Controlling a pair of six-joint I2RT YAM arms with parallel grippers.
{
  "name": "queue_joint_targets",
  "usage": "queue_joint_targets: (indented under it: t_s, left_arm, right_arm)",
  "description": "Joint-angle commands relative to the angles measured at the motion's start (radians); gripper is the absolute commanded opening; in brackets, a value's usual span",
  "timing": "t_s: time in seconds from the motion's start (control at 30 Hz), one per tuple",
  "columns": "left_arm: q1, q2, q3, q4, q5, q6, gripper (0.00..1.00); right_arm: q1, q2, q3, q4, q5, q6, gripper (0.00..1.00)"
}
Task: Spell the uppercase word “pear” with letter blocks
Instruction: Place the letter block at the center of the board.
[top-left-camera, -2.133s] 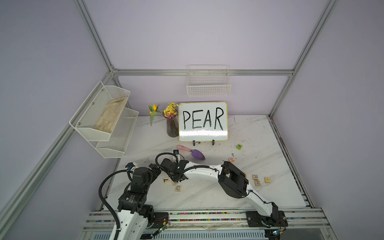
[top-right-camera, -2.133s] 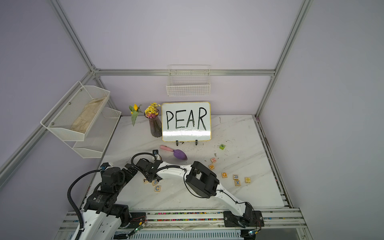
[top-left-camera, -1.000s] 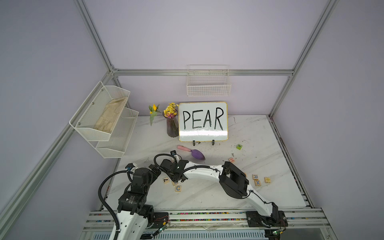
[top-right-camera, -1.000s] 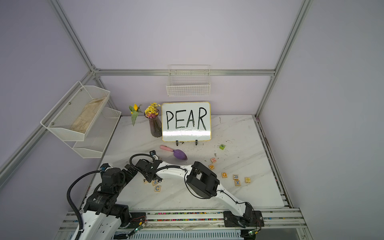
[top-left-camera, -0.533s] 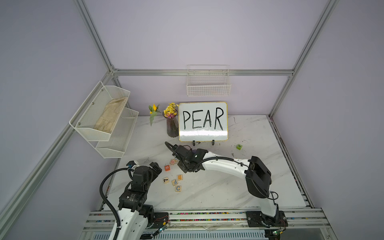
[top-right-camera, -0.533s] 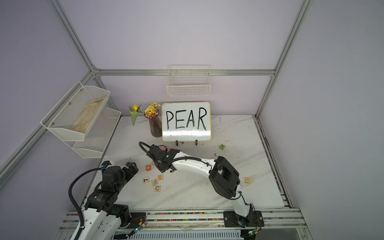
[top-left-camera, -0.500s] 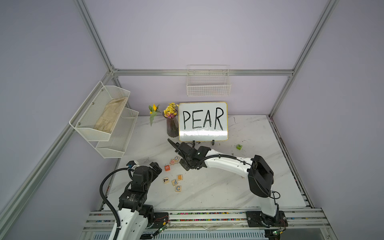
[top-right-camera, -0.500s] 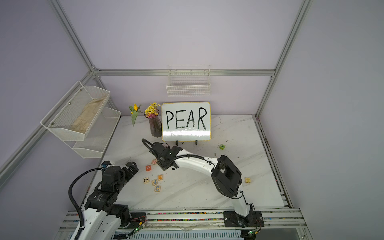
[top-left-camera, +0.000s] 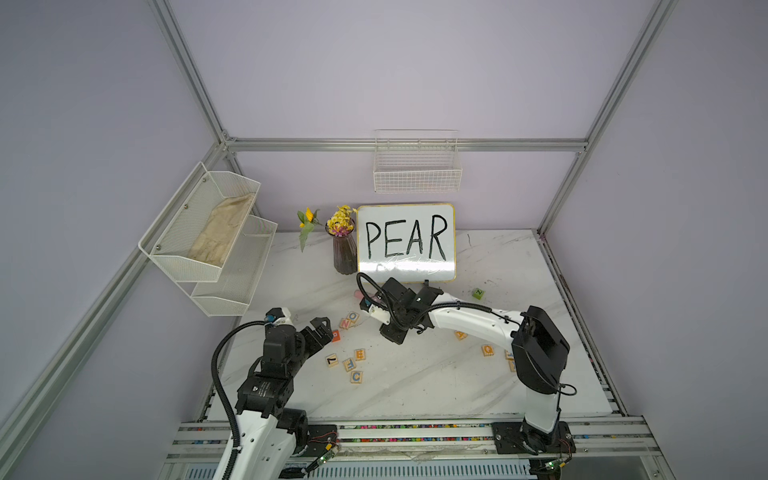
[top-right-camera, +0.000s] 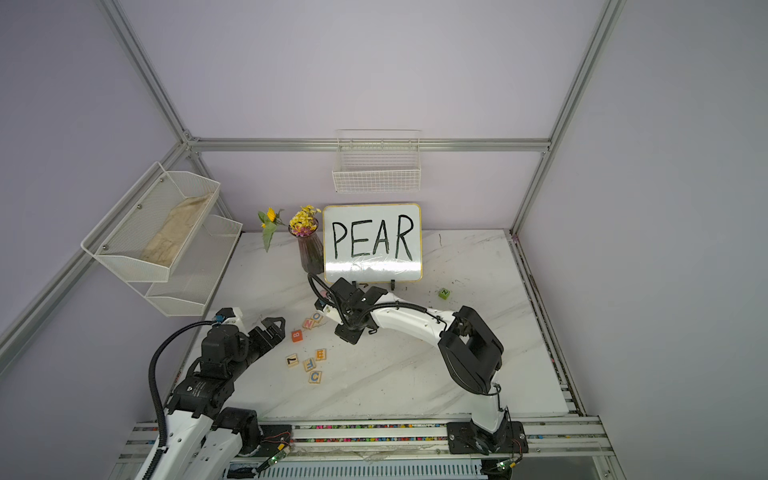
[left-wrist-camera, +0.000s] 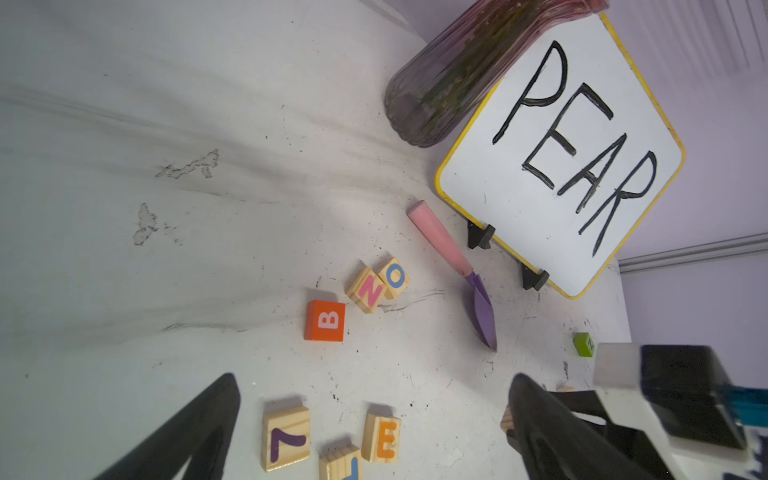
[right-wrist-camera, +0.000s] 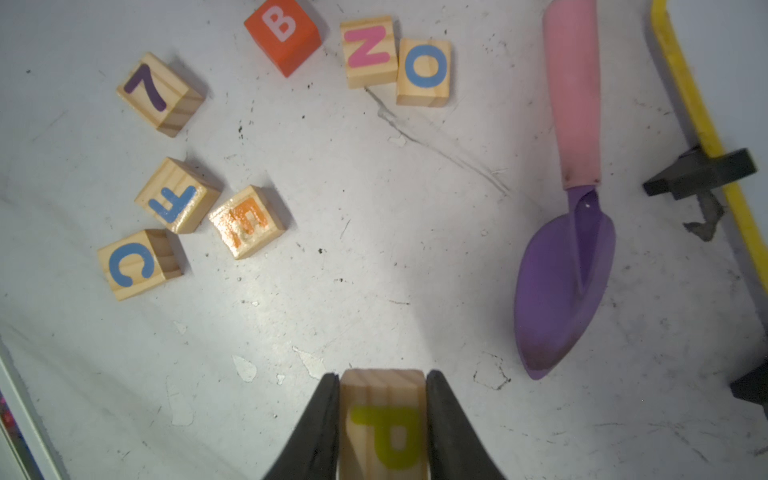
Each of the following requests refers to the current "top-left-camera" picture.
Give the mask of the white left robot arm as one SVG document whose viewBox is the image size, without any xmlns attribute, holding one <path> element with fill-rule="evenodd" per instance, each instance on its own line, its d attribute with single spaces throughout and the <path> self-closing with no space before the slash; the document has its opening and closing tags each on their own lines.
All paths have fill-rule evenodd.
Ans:
<svg viewBox="0 0 768 480">
<path fill-rule="evenodd" d="M 264 329 L 262 354 L 249 367 L 231 402 L 220 377 L 219 357 L 228 342 L 249 327 Z M 287 406 L 294 379 L 307 359 L 333 340 L 330 320 L 316 317 L 297 330 L 290 312 L 275 307 L 262 320 L 235 327 L 216 346 L 210 370 L 231 436 L 217 466 L 216 479 L 303 479 L 338 453 L 336 434 L 323 436 L 321 453 L 305 466 L 288 467 L 287 460 L 312 442 L 305 411 Z"/>
</svg>

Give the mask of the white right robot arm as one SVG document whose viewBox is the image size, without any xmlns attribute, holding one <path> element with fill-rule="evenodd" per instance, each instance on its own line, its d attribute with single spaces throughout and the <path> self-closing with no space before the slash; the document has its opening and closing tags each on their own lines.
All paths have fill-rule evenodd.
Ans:
<svg viewBox="0 0 768 480">
<path fill-rule="evenodd" d="M 415 292 L 394 278 L 380 286 L 360 273 L 357 283 L 362 294 L 360 309 L 381 323 L 380 334 L 392 343 L 401 345 L 412 330 L 446 329 L 509 353 L 526 389 L 515 445 L 538 455 L 562 444 L 561 398 L 574 396 L 578 390 L 561 382 L 570 344 L 544 309 L 493 309 L 456 298 L 428 282 Z"/>
</svg>

